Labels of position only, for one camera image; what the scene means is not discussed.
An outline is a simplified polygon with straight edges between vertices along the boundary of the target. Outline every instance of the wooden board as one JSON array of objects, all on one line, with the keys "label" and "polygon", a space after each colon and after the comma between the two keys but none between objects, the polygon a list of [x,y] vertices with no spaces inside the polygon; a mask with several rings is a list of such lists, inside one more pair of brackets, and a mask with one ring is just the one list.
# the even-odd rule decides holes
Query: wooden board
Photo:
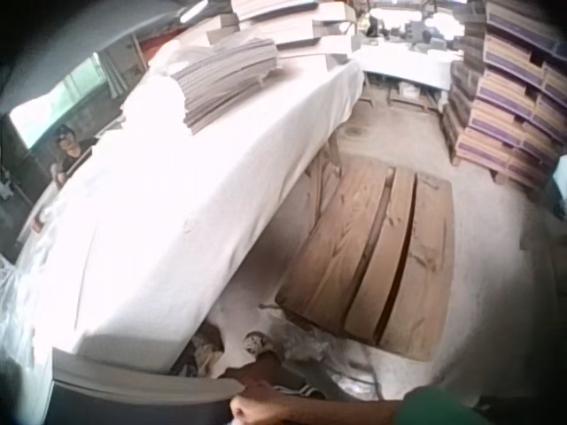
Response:
[{"label": "wooden board", "polygon": [[376,248],[346,317],[346,332],[364,341],[374,340],[378,321],[382,317],[400,266],[415,180],[414,172],[401,167],[396,169],[392,194]]},{"label": "wooden board", "polygon": [[388,167],[356,159],[288,270],[276,302],[321,328],[341,333],[357,283],[354,273],[366,247]]},{"label": "wooden board", "polygon": [[431,359],[445,328],[453,262],[451,184],[419,174],[406,266],[380,348],[410,359]]}]

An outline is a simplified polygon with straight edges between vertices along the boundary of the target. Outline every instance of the person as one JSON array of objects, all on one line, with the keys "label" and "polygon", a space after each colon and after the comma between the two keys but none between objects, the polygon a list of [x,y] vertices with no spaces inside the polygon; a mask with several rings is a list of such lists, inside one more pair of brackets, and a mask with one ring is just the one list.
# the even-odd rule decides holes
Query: person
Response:
[{"label": "person", "polygon": [[366,30],[366,36],[368,38],[376,38],[378,37],[378,19],[370,15],[369,21],[370,26],[369,29]]},{"label": "person", "polygon": [[55,142],[64,152],[64,155],[57,163],[51,165],[50,172],[51,179],[55,182],[58,189],[61,189],[71,176],[73,165],[90,147],[97,143],[97,139],[92,137],[77,142],[75,132],[63,124],[55,132]]},{"label": "person", "polygon": [[282,356],[265,335],[252,332],[245,349],[256,361],[228,369],[221,378],[233,378],[245,389],[230,403],[238,425],[486,425],[489,422],[462,406],[443,390],[422,387],[410,391],[403,400],[329,401],[317,389],[286,378]]}]

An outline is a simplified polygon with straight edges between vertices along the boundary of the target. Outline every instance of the pile of cardboard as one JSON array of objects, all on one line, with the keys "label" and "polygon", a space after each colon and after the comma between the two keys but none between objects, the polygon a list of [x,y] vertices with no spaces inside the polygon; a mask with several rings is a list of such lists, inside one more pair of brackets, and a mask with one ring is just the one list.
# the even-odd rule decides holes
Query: pile of cardboard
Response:
[{"label": "pile of cardboard", "polygon": [[202,20],[197,25],[183,31],[175,39],[184,46],[208,47],[239,30],[238,16],[234,13],[226,13]]},{"label": "pile of cardboard", "polygon": [[185,95],[185,124],[196,134],[233,104],[260,87],[277,66],[277,49],[267,39],[240,42],[236,37],[214,49],[183,53],[187,66],[173,73]]},{"label": "pile of cardboard", "polygon": [[561,32],[515,0],[474,1],[454,15],[465,25],[443,116],[454,157],[542,188],[567,142]]},{"label": "pile of cardboard", "polygon": [[232,7],[241,30],[274,40],[283,67],[319,60],[331,69],[360,48],[357,38],[344,35],[356,14],[341,2],[233,0]]}]

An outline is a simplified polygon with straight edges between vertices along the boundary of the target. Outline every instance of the wall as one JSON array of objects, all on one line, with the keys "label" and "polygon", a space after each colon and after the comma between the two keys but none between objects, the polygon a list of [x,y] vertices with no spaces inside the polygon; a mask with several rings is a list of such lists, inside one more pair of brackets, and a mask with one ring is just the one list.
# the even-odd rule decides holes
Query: wall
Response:
[{"label": "wall", "polygon": [[[144,64],[136,52],[132,38],[124,37],[107,51],[128,84],[128,90],[134,88],[144,75]],[[21,141],[7,116],[2,117],[2,166],[11,172],[13,180],[19,184],[32,204],[50,183],[51,164],[63,155],[53,138],[58,125],[67,124],[77,134],[77,140],[92,137],[120,115],[120,106],[127,95],[128,92],[112,99],[108,86],[101,86],[66,114],[31,150]],[[14,243],[30,210],[20,194],[16,193],[7,201],[0,200],[0,252],[12,261],[19,252],[19,247],[14,246]]]}]

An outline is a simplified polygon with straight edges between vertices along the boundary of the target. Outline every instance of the wooden pallet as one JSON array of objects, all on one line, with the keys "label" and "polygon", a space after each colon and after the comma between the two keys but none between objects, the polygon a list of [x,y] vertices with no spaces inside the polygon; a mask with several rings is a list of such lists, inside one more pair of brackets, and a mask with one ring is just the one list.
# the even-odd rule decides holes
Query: wooden pallet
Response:
[{"label": "wooden pallet", "polygon": [[394,87],[390,87],[388,91],[388,105],[401,106],[404,109],[413,108],[421,112],[438,113],[437,104],[429,93],[422,93],[417,99],[403,97],[398,94]]},{"label": "wooden pallet", "polygon": [[451,184],[357,158],[276,302],[335,336],[427,361],[445,327],[453,258]]}]

